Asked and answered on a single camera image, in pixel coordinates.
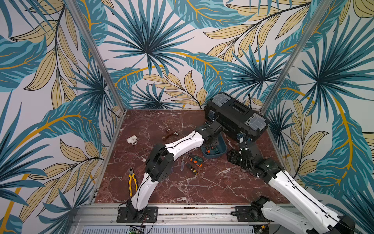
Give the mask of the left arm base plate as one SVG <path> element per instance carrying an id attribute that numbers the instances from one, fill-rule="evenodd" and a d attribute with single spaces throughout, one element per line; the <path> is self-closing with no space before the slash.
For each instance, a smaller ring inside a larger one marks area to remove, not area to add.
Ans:
<path id="1" fill-rule="evenodd" d="M 141 211 L 134 208 L 120 207 L 117 223 L 154 223 L 157 221 L 158 207 L 146 207 Z"/>

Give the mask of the teal plastic storage box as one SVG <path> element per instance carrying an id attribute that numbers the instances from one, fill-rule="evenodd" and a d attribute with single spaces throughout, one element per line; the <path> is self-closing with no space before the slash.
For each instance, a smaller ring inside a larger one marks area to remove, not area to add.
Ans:
<path id="1" fill-rule="evenodd" d="M 200 149 L 207 159 L 217 159 L 227 153 L 227 145 L 222 135 L 219 135 L 211 145 L 203 144 Z"/>

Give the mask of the green orange ratchet screwdriver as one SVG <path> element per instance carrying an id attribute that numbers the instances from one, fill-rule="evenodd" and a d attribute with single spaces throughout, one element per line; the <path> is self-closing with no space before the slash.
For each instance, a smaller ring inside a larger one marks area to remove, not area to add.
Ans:
<path id="1" fill-rule="evenodd" d="M 188 158 L 189 158 L 190 161 L 191 161 L 192 163 L 194 163 L 196 166 L 198 166 L 198 167 L 202 167 L 204 160 L 203 160 L 201 157 L 199 157 L 199 156 L 197 156 L 197 155 L 189 154 L 189 155 L 188 155 Z"/>

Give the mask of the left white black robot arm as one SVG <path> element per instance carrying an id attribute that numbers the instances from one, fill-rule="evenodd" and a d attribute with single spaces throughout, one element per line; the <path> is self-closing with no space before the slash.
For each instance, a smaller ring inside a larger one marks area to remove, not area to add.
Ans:
<path id="1" fill-rule="evenodd" d="M 156 144 L 147 158 L 144 178 L 137 192 L 126 203 L 126 214 L 134 220 L 139 219 L 157 185 L 171 174 L 174 162 L 185 153 L 214 142 L 222 130 L 222 125 L 213 121 L 175 142 Z"/>

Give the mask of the black yellow stubby screwdriver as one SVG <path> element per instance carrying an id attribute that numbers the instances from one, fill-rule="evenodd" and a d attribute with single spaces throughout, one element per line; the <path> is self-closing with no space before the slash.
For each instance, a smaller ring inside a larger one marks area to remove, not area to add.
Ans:
<path id="1" fill-rule="evenodd" d="M 189 170 L 196 176 L 198 175 L 198 171 L 197 169 L 190 163 L 187 163 L 187 167 L 189 168 Z"/>

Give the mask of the blue clear handle screwdriver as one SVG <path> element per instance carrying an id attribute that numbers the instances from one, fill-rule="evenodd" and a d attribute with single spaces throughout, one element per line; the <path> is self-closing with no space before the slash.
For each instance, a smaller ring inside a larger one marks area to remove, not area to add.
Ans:
<path id="1" fill-rule="evenodd" d="M 181 158 L 181 167 L 180 167 L 180 171 L 183 171 L 184 170 L 184 167 L 185 167 L 185 157 L 183 156 Z"/>

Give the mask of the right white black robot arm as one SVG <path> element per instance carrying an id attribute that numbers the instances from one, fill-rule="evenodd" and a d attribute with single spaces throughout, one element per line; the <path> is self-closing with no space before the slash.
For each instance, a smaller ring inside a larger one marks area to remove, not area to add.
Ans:
<path id="1" fill-rule="evenodd" d="M 280 192 L 302 215 L 279 207 L 270 199 L 261 196 L 251 204 L 256 210 L 253 219 L 262 215 L 295 234 L 353 234 L 355 222 L 347 215 L 338 215 L 327 208 L 302 186 L 276 161 L 265 159 L 257 145 L 244 133 L 237 134 L 239 150 L 228 153 L 228 161 L 240 166 L 243 172 L 262 179 Z"/>

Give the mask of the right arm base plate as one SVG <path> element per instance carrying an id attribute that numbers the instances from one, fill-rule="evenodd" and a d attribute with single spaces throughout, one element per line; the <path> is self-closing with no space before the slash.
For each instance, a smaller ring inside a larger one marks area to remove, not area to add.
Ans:
<path id="1" fill-rule="evenodd" d="M 258 207 L 252 206 L 236 206 L 235 211 L 230 214 L 237 218 L 238 222 L 272 222 L 270 219 L 264 217 L 262 211 Z"/>

